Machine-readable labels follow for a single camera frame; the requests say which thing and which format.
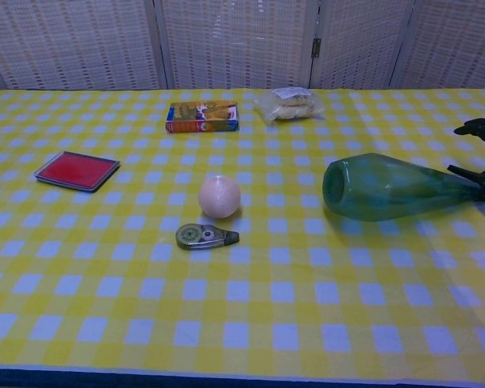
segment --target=food package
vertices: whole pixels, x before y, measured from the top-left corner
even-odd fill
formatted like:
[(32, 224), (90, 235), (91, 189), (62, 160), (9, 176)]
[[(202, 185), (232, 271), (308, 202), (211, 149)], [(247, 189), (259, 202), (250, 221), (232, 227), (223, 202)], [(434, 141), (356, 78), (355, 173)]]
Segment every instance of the food package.
[(284, 87), (265, 91), (257, 97), (255, 105), (267, 123), (274, 120), (313, 117), (323, 112), (320, 98), (303, 87)]

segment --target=green glass vase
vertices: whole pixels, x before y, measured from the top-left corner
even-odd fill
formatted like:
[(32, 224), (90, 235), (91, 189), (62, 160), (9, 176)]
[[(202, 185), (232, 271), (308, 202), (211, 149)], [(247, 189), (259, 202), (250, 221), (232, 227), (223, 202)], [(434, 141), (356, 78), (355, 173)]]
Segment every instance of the green glass vase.
[(442, 209), (481, 200), (482, 194), (476, 182), (380, 154), (335, 161), (323, 177), (327, 207), (361, 221)]

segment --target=table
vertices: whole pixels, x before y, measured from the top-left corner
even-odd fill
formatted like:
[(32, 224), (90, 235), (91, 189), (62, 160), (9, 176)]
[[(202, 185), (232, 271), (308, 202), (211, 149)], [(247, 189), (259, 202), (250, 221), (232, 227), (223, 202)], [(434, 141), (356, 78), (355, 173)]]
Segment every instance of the table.
[[(328, 163), (365, 152), (485, 169), (459, 137), (485, 90), (317, 91), (323, 117), (265, 126), (260, 91), (0, 91), (0, 368), (485, 384), (485, 205), (379, 223), (323, 207)], [(169, 103), (236, 99), (236, 133), (166, 134)], [(94, 194), (33, 172), (119, 159)], [(242, 209), (202, 216), (209, 174)], [(188, 222), (237, 230), (187, 252)]]

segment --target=white ball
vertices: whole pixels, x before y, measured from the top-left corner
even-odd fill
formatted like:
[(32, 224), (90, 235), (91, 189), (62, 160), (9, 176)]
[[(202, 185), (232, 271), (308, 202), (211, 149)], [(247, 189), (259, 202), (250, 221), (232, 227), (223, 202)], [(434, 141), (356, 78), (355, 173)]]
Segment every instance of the white ball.
[(198, 199), (208, 216), (226, 218), (234, 214), (241, 204), (241, 191), (232, 179), (216, 175), (205, 179)]

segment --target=colorful box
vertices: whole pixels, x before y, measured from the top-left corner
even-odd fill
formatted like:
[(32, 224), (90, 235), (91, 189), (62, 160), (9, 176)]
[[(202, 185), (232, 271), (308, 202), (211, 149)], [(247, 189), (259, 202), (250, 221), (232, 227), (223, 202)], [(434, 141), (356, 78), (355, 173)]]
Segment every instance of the colorful box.
[(172, 103), (165, 128), (168, 133), (226, 132), (239, 127), (234, 101)]

